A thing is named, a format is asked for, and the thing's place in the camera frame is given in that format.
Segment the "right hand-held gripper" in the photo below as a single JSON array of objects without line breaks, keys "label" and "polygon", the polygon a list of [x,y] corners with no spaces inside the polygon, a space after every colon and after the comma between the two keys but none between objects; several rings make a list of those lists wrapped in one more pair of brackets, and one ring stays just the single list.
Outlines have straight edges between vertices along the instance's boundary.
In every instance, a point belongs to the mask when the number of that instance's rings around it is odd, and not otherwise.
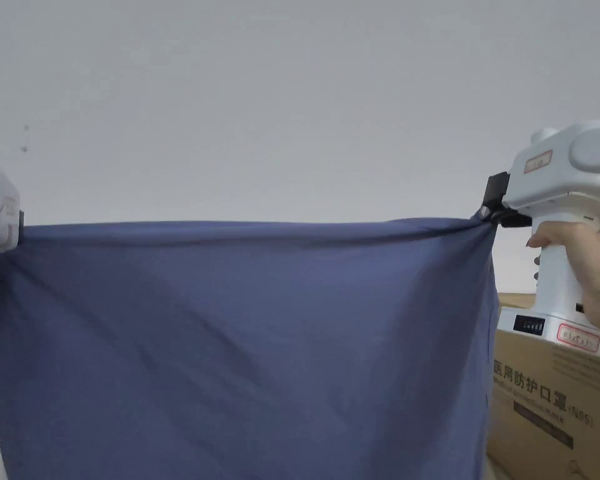
[{"label": "right hand-held gripper", "polygon": [[[508,171],[488,179],[482,222],[530,228],[549,222],[600,229],[600,119],[542,129],[519,152]],[[600,358],[600,329],[585,315],[583,292],[566,249],[541,251],[535,302],[504,306],[498,328]]]}]

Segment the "person's right hand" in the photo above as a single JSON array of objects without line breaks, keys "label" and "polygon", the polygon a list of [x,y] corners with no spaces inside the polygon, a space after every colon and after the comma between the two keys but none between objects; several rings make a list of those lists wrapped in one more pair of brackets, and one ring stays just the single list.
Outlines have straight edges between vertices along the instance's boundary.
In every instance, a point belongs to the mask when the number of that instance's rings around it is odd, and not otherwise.
[{"label": "person's right hand", "polygon": [[562,246],[582,289],[585,315],[600,328],[600,230],[570,222],[544,222],[526,242],[530,248]]}]

